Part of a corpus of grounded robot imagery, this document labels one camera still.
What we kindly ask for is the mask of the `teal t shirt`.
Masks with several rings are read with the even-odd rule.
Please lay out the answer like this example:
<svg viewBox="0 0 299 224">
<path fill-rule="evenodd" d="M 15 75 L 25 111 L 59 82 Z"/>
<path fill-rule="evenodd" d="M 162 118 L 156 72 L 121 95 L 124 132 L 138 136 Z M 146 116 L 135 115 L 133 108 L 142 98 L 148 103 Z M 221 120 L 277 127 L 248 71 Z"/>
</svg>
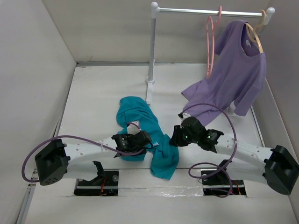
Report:
<svg viewBox="0 0 299 224">
<path fill-rule="evenodd" d="M 124 97 L 116 114 L 116 122 L 122 127 L 118 133 L 127 133 L 127 124 L 134 121 L 139 121 L 139 127 L 152 139 L 153 148 L 147 150 L 153 154 L 150 166 L 152 175 L 170 180 L 179 162 L 178 148 L 169 144 L 170 137 L 162 132 L 157 117 L 142 98 Z"/>
</svg>

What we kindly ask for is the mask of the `pink plastic hanger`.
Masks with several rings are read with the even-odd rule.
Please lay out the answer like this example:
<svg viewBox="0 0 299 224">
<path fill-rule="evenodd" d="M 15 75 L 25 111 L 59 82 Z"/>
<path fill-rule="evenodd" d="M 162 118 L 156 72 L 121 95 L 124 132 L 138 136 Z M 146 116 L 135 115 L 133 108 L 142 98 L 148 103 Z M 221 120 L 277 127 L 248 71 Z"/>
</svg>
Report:
<svg viewBox="0 0 299 224">
<path fill-rule="evenodd" d="M 222 6 L 219 6 L 218 10 L 218 20 L 216 22 L 213 21 L 211 16 L 207 17 L 206 20 L 206 46 L 207 46 L 207 69 L 206 69 L 206 78 L 212 74 L 213 66 L 214 66 L 214 50 L 215 50 L 215 30 L 221 21 L 222 15 Z"/>
</svg>

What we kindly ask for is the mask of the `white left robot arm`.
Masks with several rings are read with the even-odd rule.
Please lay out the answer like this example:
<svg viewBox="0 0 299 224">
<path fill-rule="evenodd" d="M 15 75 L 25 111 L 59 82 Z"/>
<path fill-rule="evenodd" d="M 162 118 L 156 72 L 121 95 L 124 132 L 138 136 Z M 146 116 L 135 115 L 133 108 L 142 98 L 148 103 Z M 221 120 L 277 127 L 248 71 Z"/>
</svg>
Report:
<svg viewBox="0 0 299 224">
<path fill-rule="evenodd" d="M 101 185 L 106 178 L 102 165 L 106 158 L 143 155 L 151 144 L 146 131 L 116 134 L 99 142 L 85 140 L 81 144 L 52 140 L 35 156 L 39 183 L 48 186 L 70 178 L 87 181 L 92 186 Z"/>
</svg>

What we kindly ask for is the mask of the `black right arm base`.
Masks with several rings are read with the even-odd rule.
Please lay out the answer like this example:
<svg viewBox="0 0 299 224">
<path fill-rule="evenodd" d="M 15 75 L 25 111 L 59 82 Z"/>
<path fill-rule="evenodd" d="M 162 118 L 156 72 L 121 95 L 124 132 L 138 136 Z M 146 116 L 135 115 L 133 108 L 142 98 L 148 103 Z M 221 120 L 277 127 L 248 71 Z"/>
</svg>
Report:
<svg viewBox="0 0 299 224">
<path fill-rule="evenodd" d="M 223 166 L 228 160 L 223 160 L 219 165 L 212 163 L 201 163 L 200 172 L 202 176 L 211 174 L 218 167 Z M 220 171 L 215 175 L 199 180 L 203 185 L 204 196 L 224 197 L 227 194 L 230 196 L 246 196 L 246 190 L 243 180 L 229 180 L 227 175 Z"/>
</svg>

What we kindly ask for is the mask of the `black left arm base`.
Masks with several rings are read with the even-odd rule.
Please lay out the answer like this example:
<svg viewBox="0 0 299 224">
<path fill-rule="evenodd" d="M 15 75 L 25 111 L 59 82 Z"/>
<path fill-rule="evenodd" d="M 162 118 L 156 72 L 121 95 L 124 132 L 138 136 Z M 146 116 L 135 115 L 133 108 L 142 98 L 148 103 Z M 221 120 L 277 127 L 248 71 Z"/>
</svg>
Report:
<svg viewBox="0 0 299 224">
<path fill-rule="evenodd" d="M 76 196 L 118 196 L 119 170 L 105 170 L 102 164 L 94 161 L 97 176 L 90 181 L 76 180 Z"/>
</svg>

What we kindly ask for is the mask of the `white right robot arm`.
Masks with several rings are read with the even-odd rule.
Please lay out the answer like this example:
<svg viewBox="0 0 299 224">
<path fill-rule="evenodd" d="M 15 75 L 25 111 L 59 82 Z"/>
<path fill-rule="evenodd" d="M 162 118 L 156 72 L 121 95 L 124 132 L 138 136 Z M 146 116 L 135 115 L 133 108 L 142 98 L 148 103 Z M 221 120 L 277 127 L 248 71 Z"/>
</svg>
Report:
<svg viewBox="0 0 299 224">
<path fill-rule="evenodd" d="M 186 147 L 191 143 L 206 151 L 233 156 L 233 159 L 221 163 L 228 164 L 227 168 L 216 171 L 220 183 L 227 183 L 231 179 L 249 180 L 266 184 L 288 196 L 299 177 L 299 164 L 285 147 L 260 147 L 236 141 L 221 131 L 206 129 L 195 117 L 188 117 L 180 125 L 174 126 L 169 142 L 176 147 Z"/>
</svg>

